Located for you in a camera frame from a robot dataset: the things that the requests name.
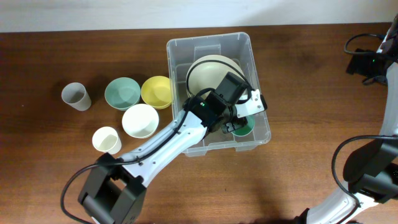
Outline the cream plate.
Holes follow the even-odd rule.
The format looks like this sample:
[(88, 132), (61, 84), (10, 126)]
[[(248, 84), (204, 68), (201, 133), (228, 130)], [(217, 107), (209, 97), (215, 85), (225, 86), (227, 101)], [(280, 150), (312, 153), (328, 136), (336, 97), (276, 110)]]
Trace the cream plate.
[(188, 69), (190, 72), (190, 76), (187, 76), (188, 96), (194, 96), (205, 88), (216, 89), (228, 72), (243, 80), (230, 66), (243, 74), (237, 63), (222, 55), (206, 55), (196, 60)]

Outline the cream plastic cup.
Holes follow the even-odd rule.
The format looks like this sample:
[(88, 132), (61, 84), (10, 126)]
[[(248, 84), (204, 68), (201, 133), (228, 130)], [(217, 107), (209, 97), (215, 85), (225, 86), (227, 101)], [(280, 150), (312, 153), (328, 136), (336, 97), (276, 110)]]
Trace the cream plastic cup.
[(117, 131), (109, 126), (99, 128), (92, 137), (93, 147), (103, 153), (116, 154), (122, 148)]

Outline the mint green bowl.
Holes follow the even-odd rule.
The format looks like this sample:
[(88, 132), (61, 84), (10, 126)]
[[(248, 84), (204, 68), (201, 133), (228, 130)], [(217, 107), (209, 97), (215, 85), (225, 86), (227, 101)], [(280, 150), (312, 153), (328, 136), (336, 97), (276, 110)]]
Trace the mint green bowl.
[(108, 84), (104, 97), (111, 107), (126, 111), (140, 101), (141, 87), (132, 78), (117, 78)]

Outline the green plastic cup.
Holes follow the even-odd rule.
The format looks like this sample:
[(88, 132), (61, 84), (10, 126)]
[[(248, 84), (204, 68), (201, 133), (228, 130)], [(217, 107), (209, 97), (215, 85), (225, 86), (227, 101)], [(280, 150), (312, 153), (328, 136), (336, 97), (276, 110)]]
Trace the green plastic cup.
[(235, 136), (239, 137), (247, 136), (254, 129), (255, 127), (254, 115), (247, 116), (246, 119), (248, 123), (245, 126), (232, 132)]

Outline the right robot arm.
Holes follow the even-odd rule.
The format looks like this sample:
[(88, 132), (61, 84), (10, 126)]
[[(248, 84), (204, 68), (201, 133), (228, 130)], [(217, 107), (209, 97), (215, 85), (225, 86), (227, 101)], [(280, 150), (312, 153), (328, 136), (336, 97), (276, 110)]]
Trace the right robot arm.
[[(381, 131), (343, 141), (334, 151), (331, 173), (338, 188), (321, 204), (308, 208), (294, 218), (294, 223), (349, 223), (367, 208), (397, 199), (397, 21), (394, 20), (376, 51), (344, 49), (352, 56), (346, 69), (350, 75), (364, 76), (363, 85), (382, 83), (388, 87)], [(336, 159), (342, 148), (354, 141), (369, 143), (353, 151), (343, 168), (344, 181), (336, 174)]]

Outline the grey plastic cup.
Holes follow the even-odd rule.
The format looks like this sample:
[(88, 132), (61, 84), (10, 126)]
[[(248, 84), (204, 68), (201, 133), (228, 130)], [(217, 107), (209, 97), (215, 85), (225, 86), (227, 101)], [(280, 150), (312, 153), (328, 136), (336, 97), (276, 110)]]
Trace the grey plastic cup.
[(78, 111), (86, 111), (91, 106), (91, 98), (85, 86), (78, 82), (69, 83), (64, 87), (62, 100)]

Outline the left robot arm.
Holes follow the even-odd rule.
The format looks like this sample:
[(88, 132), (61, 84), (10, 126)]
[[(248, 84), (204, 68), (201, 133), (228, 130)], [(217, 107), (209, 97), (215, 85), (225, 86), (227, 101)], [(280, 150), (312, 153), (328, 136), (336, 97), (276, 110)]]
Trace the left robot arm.
[(245, 78), (228, 72), (220, 84), (189, 97), (176, 120), (137, 149), (114, 158), (106, 153), (84, 167), (89, 176), (78, 202), (95, 223), (134, 223), (153, 178), (182, 151), (222, 129), (230, 133), (247, 123), (237, 107), (252, 97)]

